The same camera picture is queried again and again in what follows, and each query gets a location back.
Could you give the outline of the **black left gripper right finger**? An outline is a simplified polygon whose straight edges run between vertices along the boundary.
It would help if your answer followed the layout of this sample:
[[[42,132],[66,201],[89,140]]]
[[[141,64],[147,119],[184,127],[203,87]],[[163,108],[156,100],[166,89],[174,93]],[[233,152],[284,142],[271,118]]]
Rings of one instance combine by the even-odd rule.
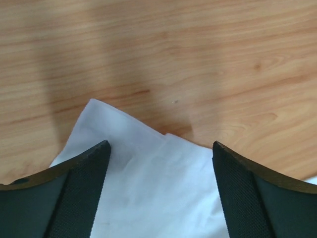
[[[213,168],[231,238],[315,238],[317,187],[247,159],[220,142]]]

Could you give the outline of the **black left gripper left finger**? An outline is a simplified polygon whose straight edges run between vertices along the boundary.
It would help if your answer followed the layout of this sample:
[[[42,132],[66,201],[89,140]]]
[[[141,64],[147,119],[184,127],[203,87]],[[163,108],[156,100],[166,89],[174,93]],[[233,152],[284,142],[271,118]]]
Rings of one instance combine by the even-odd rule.
[[[2,238],[88,238],[111,147],[104,140],[46,170],[0,186]]]

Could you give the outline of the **white t shirt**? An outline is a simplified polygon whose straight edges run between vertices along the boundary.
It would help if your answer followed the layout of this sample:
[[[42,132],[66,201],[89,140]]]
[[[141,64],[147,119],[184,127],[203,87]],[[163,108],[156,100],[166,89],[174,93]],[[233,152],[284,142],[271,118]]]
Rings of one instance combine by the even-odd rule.
[[[52,165],[103,140],[111,154],[90,238],[230,238],[212,148],[91,99]]]

